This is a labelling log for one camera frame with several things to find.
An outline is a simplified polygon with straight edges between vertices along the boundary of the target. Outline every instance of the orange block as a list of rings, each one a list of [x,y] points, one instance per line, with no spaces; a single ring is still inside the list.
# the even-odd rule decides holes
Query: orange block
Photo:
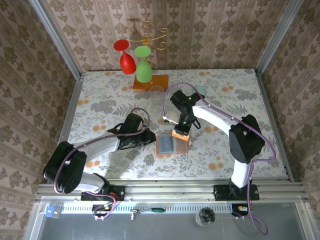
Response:
[[[164,91],[167,91],[169,84],[168,75],[152,75],[152,79],[149,82],[139,82],[137,75],[134,77],[133,90],[135,91],[149,91],[153,86],[160,86]]]

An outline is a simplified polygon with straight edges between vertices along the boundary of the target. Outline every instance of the floral tablecloth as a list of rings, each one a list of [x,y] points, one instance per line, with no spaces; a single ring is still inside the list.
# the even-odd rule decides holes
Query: floral tablecloth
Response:
[[[253,69],[156,70],[153,74],[168,75],[169,85],[187,82],[205,86],[206,99],[237,118],[252,114],[262,133],[273,143],[277,161],[257,163],[254,177],[286,178],[286,172],[270,126],[268,114]],[[160,104],[149,92],[133,91],[134,74],[121,71],[87,72],[75,111],[70,143],[79,143],[102,135],[123,123],[131,109],[144,108],[151,117],[150,129],[157,136],[170,135],[173,125],[163,125]],[[192,90],[180,87],[186,95]],[[143,118],[147,116],[138,112]],[[156,143],[143,148],[118,150],[96,157],[85,165],[88,173],[107,178],[229,178],[234,159],[229,151],[229,138],[217,127],[200,120],[202,128],[192,127],[188,154],[156,155]],[[271,151],[264,147],[261,156]]]

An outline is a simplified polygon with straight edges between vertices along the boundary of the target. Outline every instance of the gray floor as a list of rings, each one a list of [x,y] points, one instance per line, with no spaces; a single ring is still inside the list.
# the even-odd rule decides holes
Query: gray floor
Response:
[[[256,204],[254,215],[263,219],[269,235],[260,235],[250,219],[235,220],[230,214],[217,215],[210,226],[196,223],[195,214],[113,214],[95,221],[90,214],[62,214],[45,217],[39,240],[304,240],[293,204]]]

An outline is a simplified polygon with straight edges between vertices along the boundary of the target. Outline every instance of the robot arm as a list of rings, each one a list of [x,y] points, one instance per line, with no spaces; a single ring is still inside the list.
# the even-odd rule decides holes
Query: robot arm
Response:
[[[130,113],[124,123],[116,125],[109,129],[105,134],[90,139],[89,141],[70,144],[67,141],[61,142],[55,149],[52,157],[43,170],[44,177],[50,182],[54,182],[58,169],[64,161],[65,157],[73,149],[84,145],[76,150],[65,163],[59,176],[57,185],[65,194],[74,190],[91,193],[109,193],[109,182],[98,174],[89,174],[84,172],[85,164],[97,156],[105,153],[114,152],[116,150],[124,150],[128,148],[139,148],[156,141],[156,135],[147,128],[145,131],[126,136],[138,132],[144,127],[142,117],[134,113]],[[118,137],[107,137],[110,135],[119,135]]]
[[[200,118],[221,129],[229,136],[230,152],[234,157],[234,169],[229,188],[235,197],[241,195],[248,184],[251,160],[261,152],[265,141],[240,123],[232,125],[229,119],[203,104],[197,93],[188,97],[178,90],[170,100],[181,112],[179,122],[174,127],[176,134],[187,136],[192,125],[199,129],[201,126],[197,118]],[[261,133],[257,120],[252,115],[243,117],[242,121]]]

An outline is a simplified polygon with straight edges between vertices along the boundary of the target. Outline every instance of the patterned wallpaper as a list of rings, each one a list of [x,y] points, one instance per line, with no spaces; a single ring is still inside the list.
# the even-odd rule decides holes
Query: patterned wallpaper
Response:
[[[155,69],[254,68],[288,0],[42,0],[82,71],[119,70],[118,39],[138,40],[162,27],[167,50],[154,50],[148,59]],[[129,53],[138,44],[131,44]]]
[[[0,239],[22,239],[75,80],[36,12],[0,0]]]
[[[291,168],[320,226],[320,1],[305,0],[263,73]]]

